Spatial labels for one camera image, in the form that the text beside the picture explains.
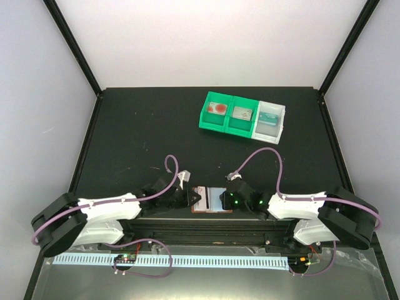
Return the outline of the brown leather card holder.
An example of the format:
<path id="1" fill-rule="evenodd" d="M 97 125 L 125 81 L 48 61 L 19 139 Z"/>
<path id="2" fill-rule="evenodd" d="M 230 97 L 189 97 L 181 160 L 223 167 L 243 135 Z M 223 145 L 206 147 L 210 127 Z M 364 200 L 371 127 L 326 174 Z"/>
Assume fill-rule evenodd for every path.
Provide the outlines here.
<path id="1" fill-rule="evenodd" d="M 227 214 L 232 213 L 232 210 L 225 210 L 222 207 L 220 195 L 226 188 L 224 187 L 194 187 L 193 191 L 200 195 L 200 200 L 191 207 L 192 213 L 208 213 L 208 214 Z"/>

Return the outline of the pink white numbered card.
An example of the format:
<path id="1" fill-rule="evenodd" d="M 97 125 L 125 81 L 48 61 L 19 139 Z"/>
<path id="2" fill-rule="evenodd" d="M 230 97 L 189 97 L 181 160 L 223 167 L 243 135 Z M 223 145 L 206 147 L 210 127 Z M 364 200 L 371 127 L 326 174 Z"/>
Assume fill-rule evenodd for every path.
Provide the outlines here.
<path id="1" fill-rule="evenodd" d="M 194 213 L 210 213 L 211 212 L 211 188 L 206 186 L 198 186 L 194 189 L 201 195 L 200 201 L 192 207 Z"/>

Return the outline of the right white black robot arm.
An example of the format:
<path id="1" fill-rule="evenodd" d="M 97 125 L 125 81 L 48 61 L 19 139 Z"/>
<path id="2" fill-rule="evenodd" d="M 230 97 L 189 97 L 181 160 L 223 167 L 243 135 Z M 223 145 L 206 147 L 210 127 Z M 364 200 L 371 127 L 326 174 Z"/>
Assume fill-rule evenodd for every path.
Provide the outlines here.
<path id="1" fill-rule="evenodd" d="M 219 200 L 226 211 L 240 210 L 263 221 L 294 221 L 284 236 L 285 247 L 292 252 L 330 241 L 365 250 L 380 224 L 374 206 L 339 186 L 314 194 L 271 194 L 257 192 L 237 178 L 228 182 Z"/>

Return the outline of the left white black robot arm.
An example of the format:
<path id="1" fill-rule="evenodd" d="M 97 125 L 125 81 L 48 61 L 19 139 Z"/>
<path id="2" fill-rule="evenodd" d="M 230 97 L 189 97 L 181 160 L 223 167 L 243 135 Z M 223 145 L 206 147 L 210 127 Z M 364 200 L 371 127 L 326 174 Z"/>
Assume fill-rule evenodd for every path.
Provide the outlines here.
<path id="1" fill-rule="evenodd" d="M 32 219 L 33 243 L 45 258 L 86 244 L 115 244 L 128 249 L 134 234 L 123 227 L 124 221 L 190 208 L 201 200 L 188 184 L 189 178 L 188 171 L 166 173 L 134 192 L 101 199 L 64 193 Z"/>

